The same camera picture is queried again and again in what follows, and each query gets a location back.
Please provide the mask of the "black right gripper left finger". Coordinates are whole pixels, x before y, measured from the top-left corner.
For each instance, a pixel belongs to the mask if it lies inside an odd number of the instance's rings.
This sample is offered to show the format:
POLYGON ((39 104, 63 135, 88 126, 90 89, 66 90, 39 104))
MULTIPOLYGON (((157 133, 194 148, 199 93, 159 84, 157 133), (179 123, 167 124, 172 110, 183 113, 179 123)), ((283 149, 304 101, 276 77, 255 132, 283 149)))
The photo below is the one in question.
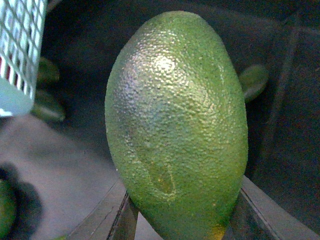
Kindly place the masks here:
POLYGON ((95 209, 66 237, 68 240, 133 240, 138 209, 118 179, 95 209))

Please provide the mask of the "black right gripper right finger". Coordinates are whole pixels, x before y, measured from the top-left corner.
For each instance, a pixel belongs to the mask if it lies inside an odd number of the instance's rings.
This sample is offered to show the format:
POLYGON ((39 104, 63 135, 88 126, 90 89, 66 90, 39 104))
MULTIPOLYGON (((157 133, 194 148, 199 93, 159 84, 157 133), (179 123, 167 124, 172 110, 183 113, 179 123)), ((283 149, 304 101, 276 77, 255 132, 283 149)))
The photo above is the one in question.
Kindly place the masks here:
POLYGON ((286 212, 246 176, 229 222, 234 240, 318 240, 320 236, 286 212))

